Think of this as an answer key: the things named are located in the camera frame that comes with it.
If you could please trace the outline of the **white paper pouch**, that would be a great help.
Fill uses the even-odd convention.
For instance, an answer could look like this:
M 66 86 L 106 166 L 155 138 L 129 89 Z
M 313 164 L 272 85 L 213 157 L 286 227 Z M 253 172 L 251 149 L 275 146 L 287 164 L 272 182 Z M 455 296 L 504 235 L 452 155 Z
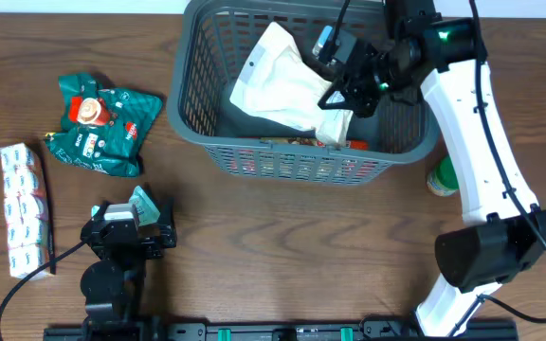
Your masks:
M 293 36 L 273 22 L 251 50 L 229 100 L 252 117 L 312 131 L 325 145 L 343 145 L 353 112 L 318 106 L 331 88 L 303 62 Z

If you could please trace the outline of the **green lid jar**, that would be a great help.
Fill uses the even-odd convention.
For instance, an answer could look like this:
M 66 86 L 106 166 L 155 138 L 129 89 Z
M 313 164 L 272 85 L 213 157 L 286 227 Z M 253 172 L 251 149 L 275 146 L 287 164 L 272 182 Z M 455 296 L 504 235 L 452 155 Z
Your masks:
M 451 196 L 459 190 L 458 179 L 448 155 L 428 174 L 427 186 L 440 197 Z

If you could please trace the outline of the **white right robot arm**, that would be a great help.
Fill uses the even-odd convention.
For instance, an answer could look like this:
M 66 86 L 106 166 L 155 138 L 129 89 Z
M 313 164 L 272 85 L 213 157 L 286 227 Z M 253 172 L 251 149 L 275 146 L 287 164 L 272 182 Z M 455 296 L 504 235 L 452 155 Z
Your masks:
M 423 340 L 466 333 L 470 318 L 519 273 L 546 256 L 546 209 L 524 180 L 502 127 L 477 12 L 446 20 L 430 1 L 383 5 L 391 49 L 325 27 L 314 56 L 335 71 L 319 106 L 369 117 L 382 99 L 424 102 L 452 163 L 464 227 L 440 235 L 440 271 L 414 313 Z M 342 99 L 336 103 L 333 94 Z

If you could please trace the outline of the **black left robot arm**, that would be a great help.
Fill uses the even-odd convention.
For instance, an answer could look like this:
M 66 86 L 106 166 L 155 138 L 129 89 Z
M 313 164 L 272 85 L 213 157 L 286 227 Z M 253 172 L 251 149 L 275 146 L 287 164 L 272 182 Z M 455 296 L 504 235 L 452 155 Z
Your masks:
M 87 317 L 83 340 L 165 340 L 168 333 L 157 316 L 141 316 L 139 305 L 146 278 L 146 261 L 161 259 L 176 247 L 173 201 L 155 221 L 159 233 L 142 237 L 136 208 L 103 203 L 82 228 L 85 242 L 99 260 L 82 274 L 80 286 Z

